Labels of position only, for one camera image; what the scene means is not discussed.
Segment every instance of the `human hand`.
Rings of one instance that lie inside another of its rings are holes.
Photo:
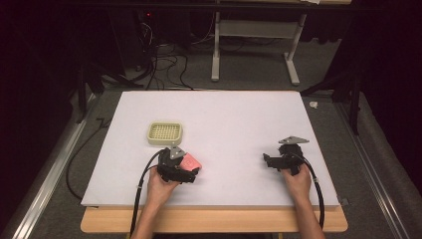
[[[164,181],[157,172],[157,168],[152,167],[149,171],[148,192],[145,204],[154,205],[158,208],[163,206],[171,196],[173,189],[179,184],[180,182],[177,181]]]
[[[304,163],[300,165],[300,171],[295,176],[291,175],[289,169],[282,169],[281,173],[296,203],[301,200],[310,200],[311,176],[310,170]]]

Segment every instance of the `white tabletop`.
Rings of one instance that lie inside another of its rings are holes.
[[[154,121],[180,122],[179,146],[203,165],[194,183],[175,189],[169,206],[293,206],[283,178],[263,159],[263,153],[278,156],[278,141],[291,135],[310,141],[300,146],[318,176],[325,206],[338,205],[299,93],[197,91],[123,93],[83,205],[133,205],[147,162],[163,148],[148,144]],[[311,201],[318,205],[314,186]]]

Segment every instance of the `forearm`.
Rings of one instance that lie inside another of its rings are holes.
[[[136,228],[130,239],[150,239],[153,235],[155,219],[160,210],[159,205],[147,204],[140,213]]]
[[[296,200],[296,214],[302,239],[325,238],[308,199]]]

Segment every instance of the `desk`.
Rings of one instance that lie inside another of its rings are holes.
[[[259,2],[259,3],[297,3],[306,4],[314,1],[299,0],[236,0],[236,2]],[[320,4],[350,4],[351,0],[321,0]],[[263,21],[221,20],[220,12],[215,13],[214,53],[212,60],[211,80],[218,82],[220,79],[220,36],[241,36],[260,38],[284,38],[292,39],[292,46],[284,59],[288,68],[292,85],[298,86],[300,81],[293,62],[296,48],[301,37],[302,30],[307,19],[307,14],[301,14],[298,22],[280,23]]]
[[[139,174],[146,160],[160,148],[147,143],[147,128],[153,120],[164,119],[182,123],[180,147],[201,161],[203,169],[195,183],[182,184],[173,192],[156,231],[297,230],[294,203],[286,185],[262,157],[263,152],[278,154],[277,141],[290,135],[310,140],[302,150],[324,194],[324,229],[346,229],[299,93],[131,92],[120,98],[84,196],[83,205],[99,206],[87,208],[84,231],[128,231]],[[140,203],[145,199],[143,192]],[[314,189],[311,202],[317,208]],[[184,226],[179,219],[185,220]]]

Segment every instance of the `human arm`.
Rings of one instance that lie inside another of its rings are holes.
[[[152,238],[156,216],[178,184],[162,180],[156,167],[150,169],[146,202],[130,239]]]
[[[295,202],[301,237],[303,239],[325,238],[310,201],[311,176],[308,167],[303,163],[300,166],[300,172],[295,176],[291,176],[288,169],[283,169],[282,175]]]

